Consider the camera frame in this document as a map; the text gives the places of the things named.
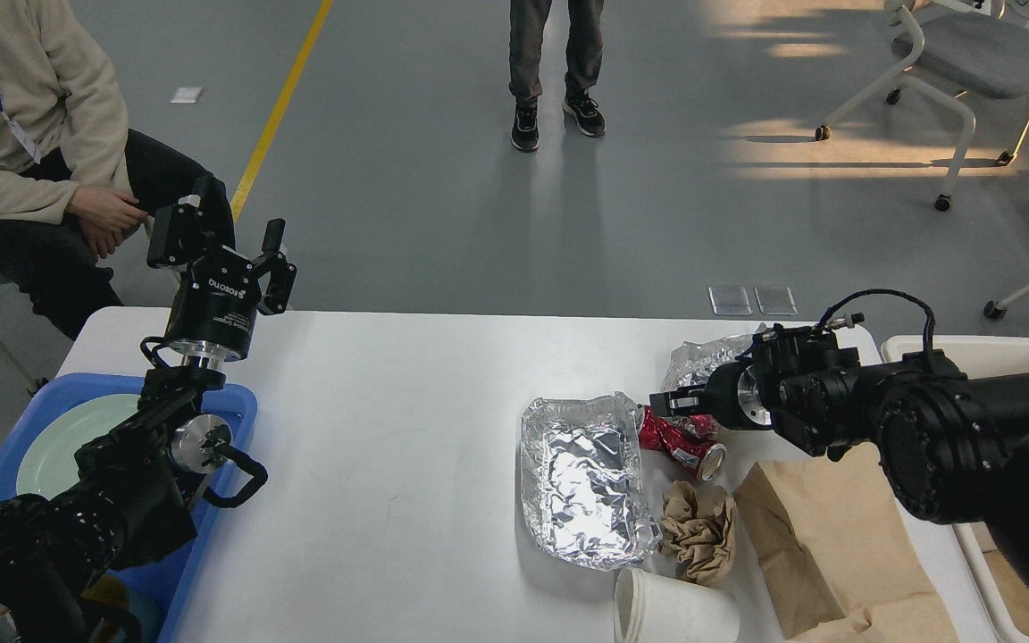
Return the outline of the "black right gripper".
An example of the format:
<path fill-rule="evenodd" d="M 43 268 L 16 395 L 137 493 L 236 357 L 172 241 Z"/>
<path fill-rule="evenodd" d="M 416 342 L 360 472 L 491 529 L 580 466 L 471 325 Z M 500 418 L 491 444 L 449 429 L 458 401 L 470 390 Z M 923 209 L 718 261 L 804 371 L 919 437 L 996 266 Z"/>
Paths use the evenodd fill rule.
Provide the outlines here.
<path fill-rule="evenodd" d="M 709 376 L 706 386 L 654 392 L 648 405 L 658 418 L 711 415 L 726 429 L 772 429 L 772 415 L 761 403 L 752 366 L 750 359 L 722 363 Z"/>

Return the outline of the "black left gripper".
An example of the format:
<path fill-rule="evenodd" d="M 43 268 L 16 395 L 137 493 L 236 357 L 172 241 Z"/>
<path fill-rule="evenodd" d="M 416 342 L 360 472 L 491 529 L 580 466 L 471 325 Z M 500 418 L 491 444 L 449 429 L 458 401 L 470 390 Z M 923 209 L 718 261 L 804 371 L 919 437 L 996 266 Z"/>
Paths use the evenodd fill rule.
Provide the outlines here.
<path fill-rule="evenodd" d="M 212 251 L 234 247 L 230 203 L 224 183 L 212 175 L 197 179 L 188 194 L 155 211 L 146 264 L 182 267 L 189 262 L 163 335 L 169 347 L 187 353 L 205 343 L 223 347 L 226 361 L 247 358 L 257 310 L 274 316 L 289 309 L 297 266 L 282 249 L 285 227 L 281 217 L 269 220 L 254 263 L 237 251 Z M 268 285 L 260 300 L 262 277 Z"/>

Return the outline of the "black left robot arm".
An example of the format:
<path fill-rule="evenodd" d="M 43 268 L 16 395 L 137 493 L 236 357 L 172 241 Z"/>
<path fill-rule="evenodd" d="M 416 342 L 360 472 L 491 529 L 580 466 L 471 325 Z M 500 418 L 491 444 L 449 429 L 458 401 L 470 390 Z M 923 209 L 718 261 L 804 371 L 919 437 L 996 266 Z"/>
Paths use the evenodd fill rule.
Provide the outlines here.
<path fill-rule="evenodd" d="M 219 186 L 197 179 L 155 213 L 147 264 L 179 269 L 182 282 L 166 330 L 140 342 L 151 366 L 138 410 L 75 451 L 66 491 L 0 502 L 0 642 L 94 642 L 105 628 L 144 642 L 136 615 L 88 591 L 187 545 L 200 501 L 238 507 L 268 480 L 203 398 L 224 387 L 225 363 L 247 357 L 257 315 L 286 309 L 297 267 L 281 251 L 282 219 L 254 259 L 234 249 L 213 222 Z"/>

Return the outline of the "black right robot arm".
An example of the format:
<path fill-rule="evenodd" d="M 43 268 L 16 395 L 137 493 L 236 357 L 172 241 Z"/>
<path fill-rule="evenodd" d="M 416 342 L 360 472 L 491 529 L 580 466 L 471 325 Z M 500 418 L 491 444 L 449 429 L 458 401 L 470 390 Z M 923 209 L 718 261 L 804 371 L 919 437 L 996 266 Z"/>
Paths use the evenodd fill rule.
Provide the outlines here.
<path fill-rule="evenodd" d="M 811 456 L 878 448 L 894 496 L 936 524 L 984 522 L 1029 588 L 1029 372 L 971 379 L 933 345 L 923 306 L 919 351 L 864 366 L 836 330 L 863 321 L 842 302 L 816 324 L 775 324 L 707 382 L 650 395 L 661 418 L 707 414 L 771 430 Z"/>

